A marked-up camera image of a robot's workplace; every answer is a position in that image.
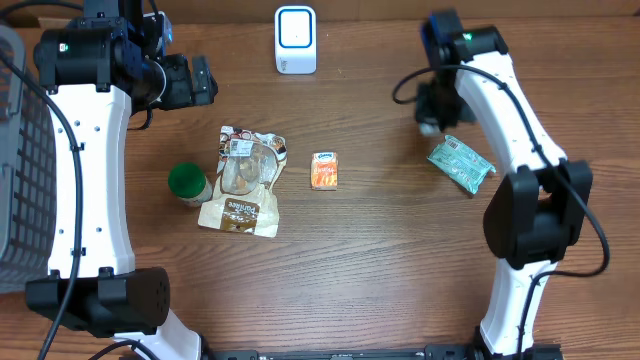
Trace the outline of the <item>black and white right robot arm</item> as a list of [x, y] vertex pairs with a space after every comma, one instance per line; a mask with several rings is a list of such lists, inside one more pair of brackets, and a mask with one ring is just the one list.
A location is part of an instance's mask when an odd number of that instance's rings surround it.
[[571, 162], [541, 125], [494, 26], [463, 27], [453, 10], [432, 13], [421, 37], [433, 78], [422, 83], [415, 118], [423, 134], [478, 123], [502, 180], [483, 216], [496, 270], [489, 306], [467, 346], [436, 345], [450, 359], [560, 359], [558, 345], [533, 339], [547, 282], [580, 237], [593, 175]]

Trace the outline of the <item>teal wet wipes pack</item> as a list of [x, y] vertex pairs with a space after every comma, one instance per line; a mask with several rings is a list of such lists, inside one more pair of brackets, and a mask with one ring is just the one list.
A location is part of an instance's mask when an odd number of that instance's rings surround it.
[[446, 135], [428, 160], [471, 195], [475, 195], [496, 167], [454, 136]]

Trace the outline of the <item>white barcode scanner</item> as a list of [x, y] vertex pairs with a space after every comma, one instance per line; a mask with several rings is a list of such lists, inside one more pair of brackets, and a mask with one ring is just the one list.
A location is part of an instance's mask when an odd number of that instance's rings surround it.
[[276, 69], [284, 75], [308, 75], [317, 68], [316, 13], [306, 5], [286, 5], [274, 14]]

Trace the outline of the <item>beige snack pouch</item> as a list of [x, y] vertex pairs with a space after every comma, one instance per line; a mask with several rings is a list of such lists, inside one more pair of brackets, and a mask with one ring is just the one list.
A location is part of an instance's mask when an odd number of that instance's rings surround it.
[[287, 159], [284, 137], [223, 126], [213, 194], [201, 206], [198, 225], [275, 237], [280, 215], [273, 187]]

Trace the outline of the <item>grey plastic mesh basket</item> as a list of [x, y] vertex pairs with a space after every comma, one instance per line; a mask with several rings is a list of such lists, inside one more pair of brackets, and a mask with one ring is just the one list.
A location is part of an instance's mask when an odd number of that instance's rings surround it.
[[47, 274], [56, 221], [55, 136], [49, 107], [1, 67], [1, 292]]

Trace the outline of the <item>orange tissue packet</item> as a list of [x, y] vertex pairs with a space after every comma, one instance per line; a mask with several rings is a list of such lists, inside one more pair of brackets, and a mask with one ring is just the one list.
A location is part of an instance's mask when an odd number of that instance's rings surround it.
[[335, 152], [312, 155], [310, 184], [313, 190], [336, 190], [338, 187], [338, 158]]

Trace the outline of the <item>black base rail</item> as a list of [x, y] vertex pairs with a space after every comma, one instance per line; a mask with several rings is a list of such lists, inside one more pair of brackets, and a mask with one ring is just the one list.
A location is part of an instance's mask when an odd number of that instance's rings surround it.
[[558, 345], [537, 346], [516, 355], [486, 355], [471, 345], [427, 345], [423, 349], [325, 351], [325, 352], [258, 352], [212, 351], [204, 359], [208, 360], [487, 360], [487, 359], [543, 359], [562, 360]]

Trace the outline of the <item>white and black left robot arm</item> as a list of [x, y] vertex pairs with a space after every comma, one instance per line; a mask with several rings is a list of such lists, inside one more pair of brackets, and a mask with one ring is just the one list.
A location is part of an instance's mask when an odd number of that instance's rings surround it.
[[204, 57], [170, 55], [154, 2], [86, 0], [34, 49], [36, 92], [55, 136], [56, 222], [46, 275], [26, 285], [29, 309], [54, 328], [85, 331], [143, 359], [209, 359], [206, 339], [170, 307], [160, 267], [138, 268], [125, 209], [128, 123], [139, 113], [206, 106], [217, 84]]

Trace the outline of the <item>green lidded jar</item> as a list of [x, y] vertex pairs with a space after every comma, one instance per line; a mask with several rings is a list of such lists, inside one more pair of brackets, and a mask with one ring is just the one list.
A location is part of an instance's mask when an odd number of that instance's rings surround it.
[[199, 207], [213, 196], [213, 186], [201, 168], [191, 162], [179, 163], [168, 176], [170, 191], [185, 205]]

